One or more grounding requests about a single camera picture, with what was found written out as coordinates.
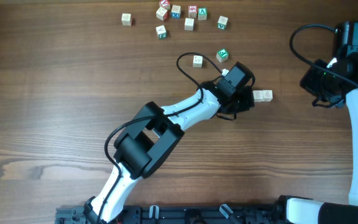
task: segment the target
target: wood grain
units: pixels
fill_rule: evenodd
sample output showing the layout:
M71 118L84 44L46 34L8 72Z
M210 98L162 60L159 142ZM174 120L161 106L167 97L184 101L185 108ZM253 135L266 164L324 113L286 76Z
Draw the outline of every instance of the wood grain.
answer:
M273 90L270 103L234 122L213 118L186 131L166 163L139 182L128 205L273 202L280 194L347 203L352 176L348 111L312 108L299 87L308 67L288 47L308 23L358 19L358 1L175 2L208 8L208 20L184 30L184 18L159 21L154 1L0 6L0 223L52 223L58 207L81 205L103 187L111 164L107 135L149 101L170 105L195 92L176 68L184 52L230 57ZM121 25L131 13L132 27ZM226 30L216 27L227 16ZM155 27L164 24L166 40ZM307 30L296 48L329 60L332 34ZM219 74L208 64L181 66L199 82Z

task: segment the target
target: cable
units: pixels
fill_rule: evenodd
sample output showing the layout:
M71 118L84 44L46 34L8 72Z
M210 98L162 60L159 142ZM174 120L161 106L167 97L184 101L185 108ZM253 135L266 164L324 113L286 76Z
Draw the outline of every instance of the cable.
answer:
M321 24L308 24L305 26L301 26L299 27L296 31L294 31L294 33L292 33L291 37L290 37L290 49L292 51L292 53L298 58L300 59L302 62L307 63L308 65L314 67L314 68L318 68L330 75L333 75L335 77L340 78L341 80L344 80L345 82L348 82L349 84L353 85L354 87L358 88L358 84L342 75L338 75L335 72L332 72L328 69L325 69L323 67L320 67L318 65L315 65L312 61L309 61L308 59L304 58L302 55L300 55L293 47L293 39L295 38L295 36L297 35L297 33L299 33L300 31L304 30L304 29L308 29L308 28L313 28L313 27L317 27L317 28L322 28L322 29L326 29L329 30L331 32L335 32L335 30L331 27L325 26L325 25L321 25Z
M188 77L194 84L196 84L197 88L198 89L202 89L201 85L191 76L189 76L189 74L187 74L185 71L183 71L183 69L181 69L181 67L179 66L179 60L186 56L186 55L198 55L198 56L202 56L203 58L205 58L207 61L209 61L215 68L216 70L222 74L222 70L219 69L219 67L211 60L209 59L207 56L203 55L203 54L200 54L200 53L196 53L196 52L187 52L187 53L184 53L182 54L181 56L178 57L177 59L177 67L179 69L179 71L181 71L186 77ZM213 82L215 82L216 80L218 80L219 78L222 78L223 76L220 75L218 77L216 77ZM202 101L203 101L203 98L204 98L204 91L201 90L201 97L199 98L199 100L185 108L185 109L182 109L180 111L177 111L177 112L174 112L174 113L171 113L171 114L166 114L165 116L167 117L170 117L170 116L176 116L182 112L185 112L185 111L188 111L192 108L194 108L195 106L197 106L198 104L200 104ZM134 123L138 123L138 122L141 122L141 121L145 121L145 120L148 120L148 119L153 119L155 118L155 116L146 116L146 117L143 117L143 118L137 118L137 119L133 119L132 121L128 121L124 124L122 124L120 127L116 128L106 139L106 141L104 142L104 153L106 155L106 157L109 159L109 161L118 169L118 176L117 176L117 179L116 181L114 182L114 184L112 185L112 187L110 188L109 192L107 193L106 197L104 198L103 202L102 202L102 205L100 207L100 211L99 211L99 215L98 215L98 219L96 221L97 224L99 224L100 222L100 218L101 218L101 215L102 215L102 212L104 210L104 206L106 205L107 203L107 200L108 198L110 197L112 191L114 190L114 188L116 187L116 185L118 184L118 181L119 179L121 178L122 176L122 170L120 169L120 167L118 166L117 162L110 156L109 154L109 150L108 150L108 146L109 146L109 143L110 143L110 140L112 139L112 137L117 134L120 130L122 130L123 128L126 128L127 126L131 125L131 124L134 124Z

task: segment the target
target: block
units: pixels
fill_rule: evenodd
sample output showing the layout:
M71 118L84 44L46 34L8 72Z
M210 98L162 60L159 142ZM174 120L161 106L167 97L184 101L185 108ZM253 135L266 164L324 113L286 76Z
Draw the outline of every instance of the block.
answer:
M160 7L166 9L166 10L170 10L171 9L171 4L169 3L168 0L161 0L160 1Z
M193 30L194 29L194 19L186 18L185 19L185 30Z
M165 29L164 25L156 27L155 31L157 31L157 35L159 39L167 38L167 30Z
M198 8L198 20L206 20L207 13L206 8Z
M132 25L132 17L128 13L122 13L121 22L124 26Z
M227 26L227 21L229 19L227 17L224 17L224 16L221 16L219 17L219 20L218 20L218 28L219 29L226 29L226 26Z
M273 91L272 90L263 90L263 96L265 102L270 102L273 99Z
M157 18L164 21L168 16L168 10L164 9L163 7L160 7L156 12Z
M264 92L262 90L254 90L252 91L254 95L254 102L263 102L264 100Z
M202 66L203 66L203 57L202 57L202 56L198 56L198 55L194 55L193 67L195 67L195 68L201 68Z
M197 6L189 6L189 17L197 18Z
M173 5L171 10L171 17L175 19L180 19L180 6Z
M216 58L219 60L219 62L224 62L229 57L229 53L226 49L218 50L216 53Z

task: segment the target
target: cube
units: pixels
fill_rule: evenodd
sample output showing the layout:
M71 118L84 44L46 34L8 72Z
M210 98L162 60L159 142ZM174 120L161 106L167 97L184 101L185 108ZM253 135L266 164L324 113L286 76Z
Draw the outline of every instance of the cube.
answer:
M263 102L264 100L264 92L262 90L254 90L252 91L254 95L254 102Z
M229 53L226 51L226 49L221 49L216 53L216 58L219 60L219 62L224 62L229 57Z
M198 20L206 20L206 8L198 8Z
M171 10L171 17L175 19L180 19L180 6L173 5Z
M202 57L202 56L198 56L198 55L194 55L193 67L195 67L195 68L201 68L202 66L203 66L203 57Z
M273 99L273 91L272 90L263 90L263 96L265 102L270 102Z
M167 30L165 29L164 25L156 27L155 31L157 31L157 35L159 39L167 38Z
M227 17L224 17L224 16L221 16L219 17L219 20L218 20L218 28L219 29L226 29L226 26L227 26L227 21L229 19Z
M160 7L156 12L157 18L164 21L168 16L168 10L164 9L163 7Z
M160 1L160 7L166 9L166 10L170 10L171 9L171 4L169 3L168 0L161 0Z
M122 13L121 22L124 26L132 25L132 17L128 13Z
M197 18L197 6L189 6L189 17Z
M193 29L194 29L194 19L186 18L185 30L193 30Z

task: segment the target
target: wooden table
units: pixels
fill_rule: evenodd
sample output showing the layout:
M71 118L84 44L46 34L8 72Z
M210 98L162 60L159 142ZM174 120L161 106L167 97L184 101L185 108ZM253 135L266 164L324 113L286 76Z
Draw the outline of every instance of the wooden table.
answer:
M281 194L347 203L352 134L347 109L313 108L299 87L308 66L288 40L299 26L358 19L358 1L182 1L208 8L193 32L156 18L155 1L0 6L0 223L52 223L55 209L99 194L112 165L108 134L149 101L171 105L196 87L176 68L184 52L220 68L236 61L273 90L236 121L213 118L186 131L163 166L138 183L128 205L273 202ZM121 25L131 13L132 27ZM219 16L227 30L219 30ZM168 38L155 28L165 25ZM307 30L296 48L329 60L332 34ZM229 60L216 52L226 48ZM219 74L180 64L199 82Z

